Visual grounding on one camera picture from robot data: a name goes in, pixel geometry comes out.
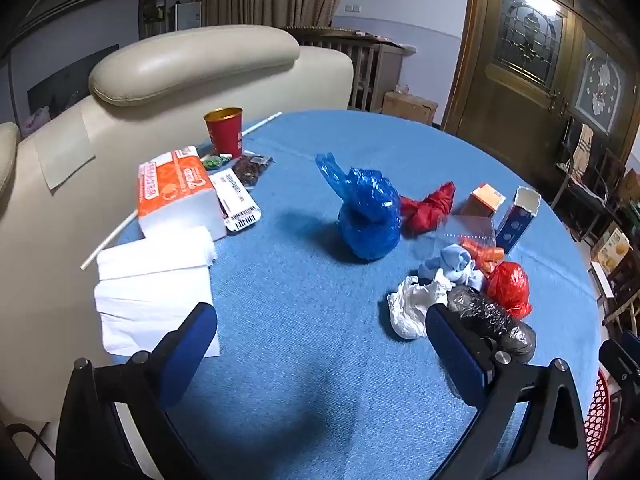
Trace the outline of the red plastic bag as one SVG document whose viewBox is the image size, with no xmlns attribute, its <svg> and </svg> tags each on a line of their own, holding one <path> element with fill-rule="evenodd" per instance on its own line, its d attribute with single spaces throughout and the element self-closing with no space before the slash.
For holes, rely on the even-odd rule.
<svg viewBox="0 0 640 480">
<path fill-rule="evenodd" d="M 449 181 L 423 200 L 401 196 L 400 214 L 404 219 L 404 232 L 416 236 L 436 229 L 450 214 L 455 192 L 454 182 Z"/>
<path fill-rule="evenodd" d="M 486 295 L 516 320 L 526 318 L 533 311 L 529 303 L 528 276 L 519 263 L 499 263 L 487 279 Z"/>
</svg>

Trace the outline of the orange snack wrapper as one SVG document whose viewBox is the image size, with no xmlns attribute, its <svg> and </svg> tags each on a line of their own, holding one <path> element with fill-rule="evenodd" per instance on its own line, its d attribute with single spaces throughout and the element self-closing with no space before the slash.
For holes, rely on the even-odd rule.
<svg viewBox="0 0 640 480">
<path fill-rule="evenodd" d="M 501 247 L 485 246 L 466 236 L 460 238 L 459 245 L 471 255 L 475 267 L 485 276 L 491 274 L 504 259 L 504 250 Z"/>
</svg>

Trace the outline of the light blue tissue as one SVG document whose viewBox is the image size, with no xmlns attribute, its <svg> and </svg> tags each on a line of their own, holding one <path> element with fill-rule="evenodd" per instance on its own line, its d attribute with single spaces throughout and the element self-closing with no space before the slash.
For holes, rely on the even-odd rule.
<svg viewBox="0 0 640 480">
<path fill-rule="evenodd" d="M 479 292 L 485 283 L 485 277 L 477 269 L 471 254 L 458 244 L 448 245 L 437 256 L 426 259 L 418 269 L 421 280 L 433 281 L 438 272 L 454 285 L 464 285 Z"/>
</svg>

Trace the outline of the clear plastic container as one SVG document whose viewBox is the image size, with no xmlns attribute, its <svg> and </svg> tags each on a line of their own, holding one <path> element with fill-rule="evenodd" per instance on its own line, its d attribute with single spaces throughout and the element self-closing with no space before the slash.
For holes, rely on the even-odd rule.
<svg viewBox="0 0 640 480">
<path fill-rule="evenodd" d="M 495 247 L 496 234 L 491 218 L 450 214 L 435 230 L 434 249 L 441 250 L 451 244 L 462 245 L 464 240 L 478 247 Z"/>
</svg>

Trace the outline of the blue white torn carton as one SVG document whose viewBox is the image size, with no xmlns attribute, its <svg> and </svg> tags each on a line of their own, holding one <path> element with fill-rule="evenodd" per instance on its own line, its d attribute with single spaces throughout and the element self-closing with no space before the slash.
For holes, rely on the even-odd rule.
<svg viewBox="0 0 640 480">
<path fill-rule="evenodd" d="M 496 246 L 508 254 L 536 218 L 540 195 L 533 188 L 519 186 L 512 204 L 496 232 Z"/>
</svg>

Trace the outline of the orange white small box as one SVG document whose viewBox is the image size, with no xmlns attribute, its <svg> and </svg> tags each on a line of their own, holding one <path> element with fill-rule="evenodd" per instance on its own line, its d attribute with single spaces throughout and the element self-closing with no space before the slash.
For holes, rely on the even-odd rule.
<svg viewBox="0 0 640 480">
<path fill-rule="evenodd" d="M 505 200 L 506 196 L 490 184 L 484 183 L 469 195 L 460 214 L 469 217 L 492 218 Z"/>
</svg>

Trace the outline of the blue plastic bag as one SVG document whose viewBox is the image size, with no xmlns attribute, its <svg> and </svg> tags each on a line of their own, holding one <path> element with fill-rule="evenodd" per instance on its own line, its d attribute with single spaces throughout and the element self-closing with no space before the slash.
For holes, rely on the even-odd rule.
<svg viewBox="0 0 640 480">
<path fill-rule="evenodd" d="M 314 159 L 326 183 L 342 200 L 337 225 L 345 244 L 361 260 L 385 257 L 400 240 L 400 196 L 381 171 L 345 172 L 332 153 Z"/>
</svg>

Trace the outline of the black crumpled plastic bag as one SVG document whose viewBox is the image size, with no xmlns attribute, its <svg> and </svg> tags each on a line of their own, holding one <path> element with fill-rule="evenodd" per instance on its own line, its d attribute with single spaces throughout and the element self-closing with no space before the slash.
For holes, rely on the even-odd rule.
<svg viewBox="0 0 640 480">
<path fill-rule="evenodd" d="M 537 345 L 534 330 L 482 292 L 465 285 L 454 286 L 448 292 L 447 307 L 459 315 L 467 330 L 491 340 L 496 350 L 509 353 L 523 364 L 533 359 Z"/>
</svg>

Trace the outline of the white crumpled plastic bag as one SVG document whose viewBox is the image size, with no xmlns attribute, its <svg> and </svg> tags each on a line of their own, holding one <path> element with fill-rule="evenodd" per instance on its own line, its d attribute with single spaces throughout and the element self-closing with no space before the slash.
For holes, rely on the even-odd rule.
<svg viewBox="0 0 640 480">
<path fill-rule="evenodd" d="M 446 306 L 448 292 L 453 288 L 454 283 L 446 278 L 442 269 L 436 271 L 427 285 L 421 285 L 417 276 L 407 276 L 386 297 L 390 325 L 395 334 L 403 340 L 426 337 L 428 310 L 435 304 Z"/>
</svg>

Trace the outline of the white long stick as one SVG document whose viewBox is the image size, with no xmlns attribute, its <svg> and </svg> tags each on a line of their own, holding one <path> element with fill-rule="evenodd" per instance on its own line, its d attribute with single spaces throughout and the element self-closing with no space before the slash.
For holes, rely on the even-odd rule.
<svg viewBox="0 0 640 480">
<path fill-rule="evenodd" d="M 248 136 L 250 133 L 253 133 L 255 130 L 262 128 L 262 126 L 269 124 L 273 120 L 280 117 L 282 114 L 283 114 L 282 110 L 279 110 L 277 113 L 274 113 L 268 116 L 267 118 L 261 120 L 260 122 L 256 122 L 256 124 L 251 125 L 250 127 L 246 128 L 241 132 L 241 138 L 244 138 L 244 136 Z M 126 229 L 126 227 L 129 226 L 130 223 L 136 220 L 137 218 L 138 218 L 138 211 L 137 209 L 135 209 L 134 211 L 131 211 L 130 214 L 128 214 L 128 216 L 124 220 L 122 220 L 122 222 L 120 222 L 119 225 L 116 226 L 116 228 L 110 234 L 107 235 L 107 237 L 104 238 L 104 240 L 100 241 L 100 244 L 96 246 L 96 248 L 94 248 L 94 251 L 90 255 L 88 255 L 88 257 L 83 263 L 81 263 L 79 269 L 81 271 L 87 270 L 90 264 L 93 263 L 94 260 L 96 260 L 96 257 L 99 255 L 99 253 L 102 252 L 103 249 L 107 248 L 107 246 L 111 244 L 111 242 L 114 242 L 114 240 L 116 240 L 116 238 L 119 237 L 120 233 L 124 229 Z"/>
</svg>

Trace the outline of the yellow printed carton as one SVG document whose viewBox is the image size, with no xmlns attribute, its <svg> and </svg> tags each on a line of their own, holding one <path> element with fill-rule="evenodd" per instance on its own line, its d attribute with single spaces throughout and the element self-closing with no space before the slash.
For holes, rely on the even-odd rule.
<svg viewBox="0 0 640 480">
<path fill-rule="evenodd" d="M 591 249 L 591 260 L 610 275 L 629 252 L 630 243 L 620 226 L 612 221 Z"/>
</svg>

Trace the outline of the red crumpled plastic bag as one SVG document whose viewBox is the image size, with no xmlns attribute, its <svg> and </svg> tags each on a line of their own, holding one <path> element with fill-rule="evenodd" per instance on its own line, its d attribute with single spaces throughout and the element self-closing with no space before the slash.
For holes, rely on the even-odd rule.
<svg viewBox="0 0 640 480">
<path fill-rule="evenodd" d="M 450 214 L 455 192 L 454 182 L 449 181 L 423 200 L 401 196 L 400 214 L 404 219 L 404 232 L 416 236 L 436 229 Z"/>
</svg>

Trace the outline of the green candy wrapper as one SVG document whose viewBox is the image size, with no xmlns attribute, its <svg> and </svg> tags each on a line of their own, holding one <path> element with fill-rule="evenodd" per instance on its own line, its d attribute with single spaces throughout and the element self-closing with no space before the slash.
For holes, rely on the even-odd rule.
<svg viewBox="0 0 640 480">
<path fill-rule="evenodd" d="M 207 171 L 217 170 L 231 161 L 232 161 L 231 154 L 211 154 L 211 155 L 205 155 L 201 159 L 203 167 Z"/>
</svg>

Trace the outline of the cardboard box on floor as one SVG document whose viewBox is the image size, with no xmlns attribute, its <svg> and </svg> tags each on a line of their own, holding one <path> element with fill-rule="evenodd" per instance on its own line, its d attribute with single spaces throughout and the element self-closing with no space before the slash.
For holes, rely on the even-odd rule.
<svg viewBox="0 0 640 480">
<path fill-rule="evenodd" d="M 437 103 L 420 96 L 390 91 L 385 93 L 382 114 L 430 126 L 434 122 L 437 107 Z"/>
</svg>

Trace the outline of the metal frame chair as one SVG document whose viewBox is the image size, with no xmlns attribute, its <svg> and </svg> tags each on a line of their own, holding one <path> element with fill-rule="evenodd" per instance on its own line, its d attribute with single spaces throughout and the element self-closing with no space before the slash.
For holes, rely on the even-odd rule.
<svg viewBox="0 0 640 480">
<path fill-rule="evenodd" d="M 555 210 L 564 195 L 572 196 L 572 205 L 578 204 L 578 209 L 566 214 L 573 221 L 570 234 L 574 240 L 585 242 L 602 217 L 615 217 L 613 198 L 625 166 L 611 151 L 610 139 L 604 132 L 570 116 L 555 168 L 562 174 L 562 181 L 550 207 Z"/>
</svg>

